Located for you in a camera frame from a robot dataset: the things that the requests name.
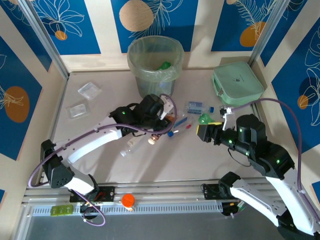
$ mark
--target blue cap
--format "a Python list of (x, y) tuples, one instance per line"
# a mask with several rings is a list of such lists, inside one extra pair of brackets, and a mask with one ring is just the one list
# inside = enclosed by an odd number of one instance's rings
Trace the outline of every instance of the blue cap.
[(174, 135), (173, 131), (168, 132), (168, 136), (171, 138)]

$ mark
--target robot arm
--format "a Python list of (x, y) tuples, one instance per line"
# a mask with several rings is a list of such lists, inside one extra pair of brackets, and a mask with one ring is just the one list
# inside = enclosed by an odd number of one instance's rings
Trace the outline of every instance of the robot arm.
[(220, 191), (247, 202), (264, 214), (285, 238), (318, 237), (320, 225), (298, 191), (297, 170), (288, 152), (267, 140), (266, 126), (253, 114), (240, 116), (236, 120), (236, 130), (224, 130), (225, 126), (230, 127), (230, 123), (199, 125), (197, 135), (204, 142), (213, 140), (214, 145), (223, 144), (247, 156), (253, 168), (274, 186), (284, 204), (263, 196), (233, 172), (219, 181)]
[[(165, 130), (171, 124), (165, 116), (172, 108), (173, 103), (165, 96), (160, 98), (154, 94), (147, 95), (139, 104), (131, 103), (128, 106), (118, 107), (102, 122), (74, 139), (57, 144), (53, 144), (50, 140), (44, 141), (41, 144), (41, 161), (56, 150), (63, 149), (59, 155), (53, 155), (43, 165), (51, 188), (67, 187), (93, 200), (99, 194), (96, 181), (91, 175), (72, 167), (72, 164), (106, 143), (137, 133), (138, 129), (154, 132)], [(125, 127), (128, 125), (136, 127), (137, 130)]]

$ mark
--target gray floor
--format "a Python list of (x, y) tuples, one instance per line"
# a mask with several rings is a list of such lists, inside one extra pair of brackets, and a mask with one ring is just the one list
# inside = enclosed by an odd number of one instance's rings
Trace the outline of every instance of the gray floor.
[(277, 228), (251, 207), (221, 213), (110, 215), (93, 227), (80, 216), (33, 217), (27, 240), (281, 240)]

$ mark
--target orange cap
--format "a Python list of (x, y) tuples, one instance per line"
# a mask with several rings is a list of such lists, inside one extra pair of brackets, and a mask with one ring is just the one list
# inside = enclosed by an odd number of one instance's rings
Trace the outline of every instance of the orange cap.
[(122, 197), (121, 203), (124, 207), (131, 208), (135, 204), (135, 197), (132, 194), (127, 193)]

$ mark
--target mint green lunch box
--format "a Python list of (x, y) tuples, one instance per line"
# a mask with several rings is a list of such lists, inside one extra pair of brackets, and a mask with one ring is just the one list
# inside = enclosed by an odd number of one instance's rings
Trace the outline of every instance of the mint green lunch box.
[(247, 104), (259, 99), (265, 91), (244, 61), (217, 66), (211, 79), (216, 95), (225, 105), (236, 107)]

